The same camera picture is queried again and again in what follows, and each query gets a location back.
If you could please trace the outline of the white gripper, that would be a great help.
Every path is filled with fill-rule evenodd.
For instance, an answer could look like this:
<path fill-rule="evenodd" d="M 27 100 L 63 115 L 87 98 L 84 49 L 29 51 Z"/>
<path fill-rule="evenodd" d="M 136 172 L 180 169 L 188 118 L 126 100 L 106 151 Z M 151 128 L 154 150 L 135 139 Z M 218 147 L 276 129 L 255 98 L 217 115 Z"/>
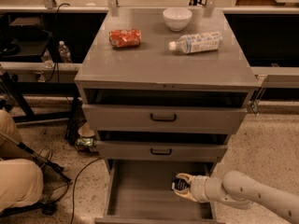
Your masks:
<path fill-rule="evenodd" d="M 190 175 L 186 173 L 179 173 L 176 175 L 176 182 L 182 184 L 190 184 L 190 190 L 174 190 L 174 192 L 184 199 L 208 203 L 209 199 L 206 196 L 206 181 L 207 177 L 204 175 Z"/>

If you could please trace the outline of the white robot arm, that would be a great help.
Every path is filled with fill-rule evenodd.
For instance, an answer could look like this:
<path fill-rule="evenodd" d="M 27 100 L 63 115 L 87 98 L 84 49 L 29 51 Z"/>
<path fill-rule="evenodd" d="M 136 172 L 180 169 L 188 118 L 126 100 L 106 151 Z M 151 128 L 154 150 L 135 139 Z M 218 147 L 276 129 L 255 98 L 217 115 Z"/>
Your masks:
<path fill-rule="evenodd" d="M 179 173 L 171 189 L 180 197 L 197 203 L 219 202 L 237 209 L 258 203 L 291 224 L 299 224 L 299 196 L 266 186 L 238 171 L 223 178 Z"/>

